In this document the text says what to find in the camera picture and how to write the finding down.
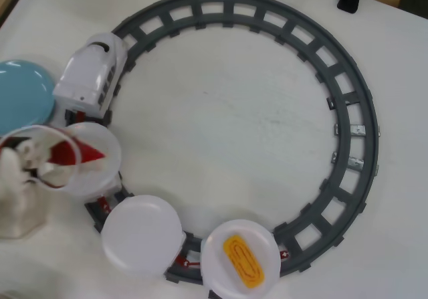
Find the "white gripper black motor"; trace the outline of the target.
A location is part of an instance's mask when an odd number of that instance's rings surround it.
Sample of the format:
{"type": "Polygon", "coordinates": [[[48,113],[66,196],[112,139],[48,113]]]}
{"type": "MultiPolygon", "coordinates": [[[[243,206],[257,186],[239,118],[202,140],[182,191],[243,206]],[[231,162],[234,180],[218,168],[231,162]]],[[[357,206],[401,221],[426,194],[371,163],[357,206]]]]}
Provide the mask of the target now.
{"type": "Polygon", "coordinates": [[[1,149],[1,239],[21,239],[46,222],[47,195],[36,183],[71,184],[80,170],[80,165],[43,163],[34,181],[21,160],[48,161],[72,154],[70,135],[63,130],[30,130],[20,138],[19,155],[12,148],[1,149]]]}

